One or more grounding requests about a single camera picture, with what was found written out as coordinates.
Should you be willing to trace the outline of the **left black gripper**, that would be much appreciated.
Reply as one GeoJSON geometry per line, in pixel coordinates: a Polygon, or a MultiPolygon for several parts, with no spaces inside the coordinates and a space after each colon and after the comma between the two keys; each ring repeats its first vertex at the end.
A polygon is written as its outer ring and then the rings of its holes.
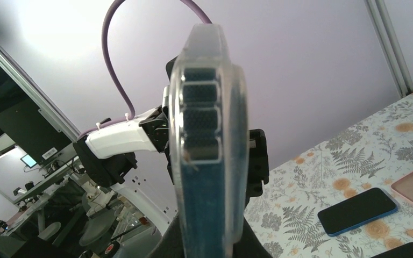
{"type": "MultiPolygon", "coordinates": [[[[148,118],[139,123],[145,131],[156,151],[163,153],[167,159],[167,170],[173,176],[170,150],[168,143],[168,107],[162,105],[148,118]]],[[[248,165],[248,179],[246,197],[259,197],[263,194],[263,186],[269,182],[269,162],[267,153],[267,139],[264,130],[250,130],[250,158],[248,165]]]]}

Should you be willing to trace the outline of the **clear phone case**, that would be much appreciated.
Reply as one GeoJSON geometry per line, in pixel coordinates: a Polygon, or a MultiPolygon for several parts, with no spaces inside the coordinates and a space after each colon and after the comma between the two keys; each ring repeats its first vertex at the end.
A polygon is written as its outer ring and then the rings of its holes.
{"type": "Polygon", "coordinates": [[[175,115],[179,104],[180,88],[186,80],[187,69],[213,68],[226,71],[235,66],[231,61],[229,49],[225,39],[225,34],[220,25],[217,24],[197,24],[191,30],[185,46],[177,56],[170,78],[169,87],[169,142],[172,156],[173,181],[178,204],[178,216],[180,221],[181,207],[181,181],[179,170],[173,162],[176,157],[176,121],[175,115]]]}

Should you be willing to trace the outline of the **teal phone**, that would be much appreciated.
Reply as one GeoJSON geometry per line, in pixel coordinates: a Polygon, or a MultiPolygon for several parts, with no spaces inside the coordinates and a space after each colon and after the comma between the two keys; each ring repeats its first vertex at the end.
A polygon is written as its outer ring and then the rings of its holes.
{"type": "Polygon", "coordinates": [[[413,258],[413,242],[403,244],[372,258],[413,258]]]}

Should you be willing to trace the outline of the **dark blue phone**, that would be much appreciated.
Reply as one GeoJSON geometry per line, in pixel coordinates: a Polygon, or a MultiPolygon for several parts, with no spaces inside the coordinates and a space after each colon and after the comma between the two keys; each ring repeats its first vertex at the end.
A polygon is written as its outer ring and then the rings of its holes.
{"type": "Polygon", "coordinates": [[[187,69],[175,121],[184,253],[231,257],[243,232],[249,160],[242,69],[187,69]]]}

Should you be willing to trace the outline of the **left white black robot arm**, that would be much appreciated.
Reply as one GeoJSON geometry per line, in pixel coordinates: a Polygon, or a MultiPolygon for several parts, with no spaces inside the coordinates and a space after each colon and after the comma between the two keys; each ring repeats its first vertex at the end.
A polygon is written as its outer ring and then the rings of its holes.
{"type": "MultiPolygon", "coordinates": [[[[164,102],[134,118],[105,121],[79,136],[74,143],[88,176],[104,188],[112,188],[131,202],[160,233],[165,233],[174,214],[163,206],[162,201],[149,196],[149,188],[131,194],[124,188],[124,177],[137,168],[135,153],[158,152],[167,159],[172,156],[169,142],[169,106],[164,102]]],[[[232,192],[238,197],[231,218],[232,235],[241,237],[244,209],[251,197],[262,194],[262,185],[268,182],[268,154],[265,133],[261,129],[247,127],[245,109],[234,112],[234,131],[230,137],[234,143],[225,149],[220,130],[223,115],[216,108],[201,107],[188,111],[181,125],[179,159],[187,166],[198,169],[203,164],[228,162],[228,171],[234,175],[232,192]]]]}

